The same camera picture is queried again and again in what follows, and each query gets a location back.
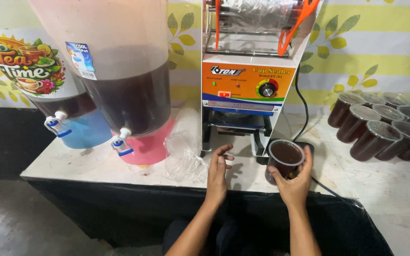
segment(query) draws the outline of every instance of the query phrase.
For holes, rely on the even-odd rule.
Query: k-ton logo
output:
[[[240,73],[242,73],[243,71],[245,71],[244,69],[243,70],[224,69],[224,68],[219,68],[219,66],[213,66],[213,67],[211,67],[210,70],[214,75],[227,75],[227,76],[237,76]]]

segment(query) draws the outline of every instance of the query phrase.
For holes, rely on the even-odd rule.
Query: temperature dial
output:
[[[264,79],[256,86],[256,94],[261,98],[273,98],[276,97],[276,91],[279,86],[274,79]]]
[[[259,94],[263,97],[270,97],[276,91],[276,86],[270,82],[266,82],[259,87]]]

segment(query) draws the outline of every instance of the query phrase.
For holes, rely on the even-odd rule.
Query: dispenser spigot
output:
[[[112,137],[112,147],[118,152],[119,156],[124,156],[134,152],[134,149],[126,142],[126,139],[131,136],[132,132],[127,128],[121,128],[120,135]]]
[[[63,123],[67,118],[67,114],[63,111],[56,111],[55,117],[48,117],[45,119],[44,125],[57,137],[64,137],[72,132],[71,128]]]

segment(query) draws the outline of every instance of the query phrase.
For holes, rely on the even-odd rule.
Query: drink dispenser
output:
[[[172,129],[165,0],[30,0],[134,165],[166,157]]]
[[[43,29],[0,29],[0,71],[47,117],[44,125],[70,148],[111,138],[110,127]]]

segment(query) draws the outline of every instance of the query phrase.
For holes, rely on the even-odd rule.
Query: blue dispenser base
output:
[[[66,119],[64,123],[72,130],[72,133],[61,138],[69,148],[91,148],[112,137],[110,126],[99,109],[74,119]]]

